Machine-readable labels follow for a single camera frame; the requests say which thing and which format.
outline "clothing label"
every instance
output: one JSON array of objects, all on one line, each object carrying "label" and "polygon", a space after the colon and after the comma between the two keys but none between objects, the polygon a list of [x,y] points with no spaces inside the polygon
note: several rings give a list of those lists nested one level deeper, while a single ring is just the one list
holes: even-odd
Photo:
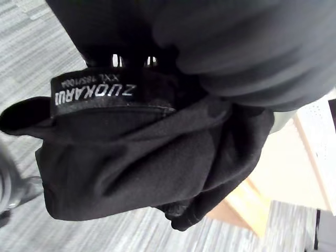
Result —
[{"label": "clothing label", "polygon": [[51,80],[51,97],[52,116],[107,107],[175,110],[174,90],[165,76],[143,70],[92,68],[65,73]]}]

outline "black garment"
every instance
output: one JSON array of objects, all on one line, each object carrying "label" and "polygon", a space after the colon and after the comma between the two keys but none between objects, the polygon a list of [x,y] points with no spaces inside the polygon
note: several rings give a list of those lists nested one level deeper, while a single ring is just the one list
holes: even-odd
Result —
[{"label": "black garment", "polygon": [[47,2],[89,65],[175,47],[180,71],[207,92],[280,112],[335,86],[334,0]]},{"label": "black garment", "polygon": [[[269,110],[213,96],[192,101],[195,94],[181,95],[176,78],[145,69],[88,69],[51,85],[52,99],[11,106],[0,129],[44,140],[36,160],[56,219],[152,206],[186,230],[250,174],[274,122]],[[132,96],[123,89],[117,95],[114,85],[136,88]]]}]

